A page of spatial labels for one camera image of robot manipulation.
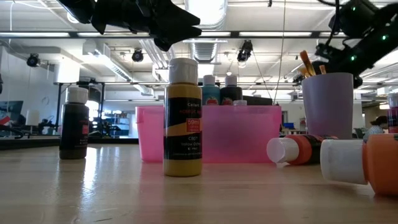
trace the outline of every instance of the table surface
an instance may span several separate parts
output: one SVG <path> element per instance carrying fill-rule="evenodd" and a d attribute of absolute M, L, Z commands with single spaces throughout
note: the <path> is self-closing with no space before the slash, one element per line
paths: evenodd
<path fill-rule="evenodd" d="M 398 223 L 398 199 L 323 179 L 319 166 L 205 164 L 164 177 L 138 146 L 0 151 L 0 223 Z"/>

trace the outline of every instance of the pink container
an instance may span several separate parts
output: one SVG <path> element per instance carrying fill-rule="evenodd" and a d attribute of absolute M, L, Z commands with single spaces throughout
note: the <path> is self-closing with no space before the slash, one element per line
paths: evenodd
<path fill-rule="evenodd" d="M 271 162 L 267 143 L 279 137 L 280 106 L 203 106 L 204 163 Z M 139 149 L 144 162 L 163 161 L 163 106 L 136 108 Z"/>

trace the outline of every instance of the blue bottle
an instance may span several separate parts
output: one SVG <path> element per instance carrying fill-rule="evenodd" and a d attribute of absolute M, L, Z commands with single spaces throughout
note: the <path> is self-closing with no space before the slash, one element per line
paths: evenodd
<path fill-rule="evenodd" d="M 216 86 L 216 78 L 213 75 L 203 77 L 201 96 L 203 105 L 220 105 L 220 88 Z"/>

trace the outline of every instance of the purple plastic cup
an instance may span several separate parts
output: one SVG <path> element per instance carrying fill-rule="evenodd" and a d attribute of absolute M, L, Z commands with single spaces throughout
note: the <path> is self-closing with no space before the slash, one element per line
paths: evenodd
<path fill-rule="evenodd" d="M 309 134 L 352 139 L 353 75 L 328 73 L 302 82 Z"/>

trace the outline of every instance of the white bottle cap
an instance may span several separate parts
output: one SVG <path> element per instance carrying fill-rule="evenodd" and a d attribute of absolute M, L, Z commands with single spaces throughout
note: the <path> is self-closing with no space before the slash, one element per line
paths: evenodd
<path fill-rule="evenodd" d="M 39 125 L 40 113 L 38 110 L 27 110 L 26 114 L 26 126 L 37 126 Z"/>
<path fill-rule="evenodd" d="M 299 145 L 291 138 L 273 138 L 267 144 L 268 158 L 275 163 L 294 161 L 299 152 Z"/>
<path fill-rule="evenodd" d="M 225 86 L 238 85 L 238 78 L 236 75 L 225 77 Z"/>
<path fill-rule="evenodd" d="M 248 102 L 246 100 L 234 100 L 234 106 L 247 106 Z"/>
<path fill-rule="evenodd" d="M 71 103 L 83 103 L 86 104 L 88 100 L 88 90 L 80 87 L 69 87 L 68 88 L 68 100 Z"/>
<path fill-rule="evenodd" d="M 324 140 L 321 146 L 323 178 L 367 184 L 363 171 L 362 144 L 362 140 Z"/>
<path fill-rule="evenodd" d="M 387 96 L 390 108 L 398 107 L 398 93 L 391 93 Z"/>
<path fill-rule="evenodd" d="M 175 58 L 169 63 L 170 83 L 198 84 L 198 62 L 190 58 Z"/>
<path fill-rule="evenodd" d="M 216 85 L 216 77 L 214 77 L 213 75 L 205 75 L 203 77 L 203 85 L 211 85 L 214 86 Z"/>

